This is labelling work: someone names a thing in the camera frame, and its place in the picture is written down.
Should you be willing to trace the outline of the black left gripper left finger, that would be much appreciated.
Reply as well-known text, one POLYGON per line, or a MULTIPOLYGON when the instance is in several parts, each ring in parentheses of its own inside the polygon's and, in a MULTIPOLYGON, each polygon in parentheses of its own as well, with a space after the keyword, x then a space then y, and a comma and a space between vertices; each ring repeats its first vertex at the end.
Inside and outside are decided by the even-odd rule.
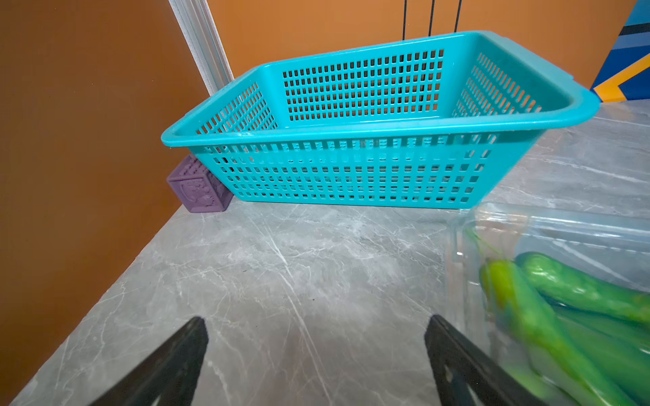
POLYGON ((93 405, 190 405, 209 338, 195 316, 93 405))

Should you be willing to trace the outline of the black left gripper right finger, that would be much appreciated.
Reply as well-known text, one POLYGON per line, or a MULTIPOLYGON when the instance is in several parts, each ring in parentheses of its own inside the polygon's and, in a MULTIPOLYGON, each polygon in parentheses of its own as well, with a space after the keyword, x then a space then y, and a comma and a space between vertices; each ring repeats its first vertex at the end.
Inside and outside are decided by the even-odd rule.
POLYGON ((443 316, 430 318, 424 341, 441 404, 543 404, 443 316))

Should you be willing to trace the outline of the small green pepper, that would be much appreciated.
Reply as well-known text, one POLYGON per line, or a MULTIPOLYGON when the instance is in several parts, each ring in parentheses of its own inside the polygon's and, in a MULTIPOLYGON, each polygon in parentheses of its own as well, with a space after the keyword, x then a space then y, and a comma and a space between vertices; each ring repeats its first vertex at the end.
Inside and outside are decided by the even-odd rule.
POLYGON ((624 321, 649 323, 648 293, 608 283, 534 251, 518 255, 515 263, 536 291, 555 302, 624 321))
POLYGON ((488 260, 479 270, 479 279, 487 308, 526 349, 535 372, 580 404, 635 404, 578 348, 516 263, 488 260))

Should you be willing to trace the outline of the clear plastic pepper container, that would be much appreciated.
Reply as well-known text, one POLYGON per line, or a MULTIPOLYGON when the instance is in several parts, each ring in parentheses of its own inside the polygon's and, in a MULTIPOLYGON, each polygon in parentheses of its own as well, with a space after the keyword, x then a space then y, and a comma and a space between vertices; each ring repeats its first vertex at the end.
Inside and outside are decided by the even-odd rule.
POLYGON ((450 224, 445 318, 517 405, 649 402, 649 222, 483 204, 450 224))

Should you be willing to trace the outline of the teal plastic mesh basket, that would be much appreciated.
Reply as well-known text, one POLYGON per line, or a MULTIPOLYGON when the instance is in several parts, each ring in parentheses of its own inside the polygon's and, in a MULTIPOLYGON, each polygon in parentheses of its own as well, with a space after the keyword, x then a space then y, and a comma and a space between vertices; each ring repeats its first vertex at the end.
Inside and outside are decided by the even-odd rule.
POLYGON ((162 133, 242 201, 470 209, 600 101, 489 31, 251 69, 162 133))

